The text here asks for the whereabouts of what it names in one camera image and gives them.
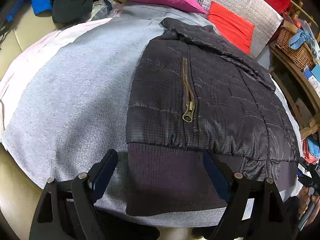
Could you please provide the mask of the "person's right hand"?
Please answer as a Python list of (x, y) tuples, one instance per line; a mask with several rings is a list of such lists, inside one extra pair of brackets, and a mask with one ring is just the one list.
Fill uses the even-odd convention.
[(300, 215), (303, 215), (305, 213), (308, 208), (308, 204), (310, 204), (311, 202), (315, 204), (315, 208), (310, 215), (310, 218), (314, 219), (319, 212), (319, 195), (309, 195), (309, 188), (303, 186), (297, 196), (300, 201), (300, 206), (298, 208), (298, 213)]

